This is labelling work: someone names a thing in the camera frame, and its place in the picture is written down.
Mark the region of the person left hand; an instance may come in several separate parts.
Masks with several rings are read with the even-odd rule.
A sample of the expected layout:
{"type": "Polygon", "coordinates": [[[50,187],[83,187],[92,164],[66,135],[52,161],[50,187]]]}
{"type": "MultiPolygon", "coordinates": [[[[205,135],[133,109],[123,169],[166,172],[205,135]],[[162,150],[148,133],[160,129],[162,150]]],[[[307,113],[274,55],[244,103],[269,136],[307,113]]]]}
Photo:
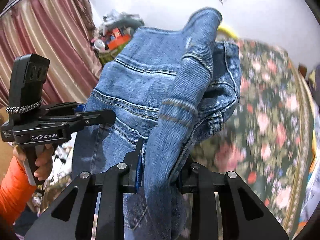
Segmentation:
{"type": "MultiPolygon", "coordinates": [[[[46,180],[53,167],[52,155],[54,153],[54,148],[51,144],[46,144],[42,146],[42,152],[38,155],[35,165],[37,170],[34,172],[34,176],[38,180],[46,180]]],[[[15,145],[13,148],[13,155],[17,159],[21,168],[25,170],[23,162],[26,160],[25,152],[18,146],[15,145]]]]}

